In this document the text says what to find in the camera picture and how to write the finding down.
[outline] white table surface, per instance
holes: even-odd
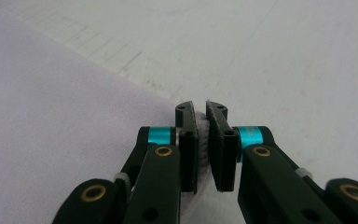
[[[140,126],[207,99],[269,126],[320,186],[358,180],[358,1],[0,0],[0,223],[49,223]],[[241,223],[236,197],[211,184],[188,222]]]

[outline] cyan band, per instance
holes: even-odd
[[[241,126],[237,127],[238,131],[240,131],[241,137],[241,160],[243,160],[243,153],[246,147],[252,144],[263,144],[263,134],[261,134],[260,129],[257,126]]]
[[[171,127],[150,127],[149,144],[169,145],[171,142]]]

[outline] brass grommet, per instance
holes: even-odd
[[[339,189],[348,197],[358,201],[358,187],[352,184],[342,184],[339,186]]]
[[[80,198],[83,202],[92,203],[100,200],[105,193],[106,187],[104,185],[93,185],[83,190]]]
[[[271,151],[264,147],[254,147],[253,149],[254,154],[261,157],[268,157],[271,155]]]
[[[158,156],[165,157],[172,154],[172,149],[169,147],[158,147],[156,148],[155,153]]]

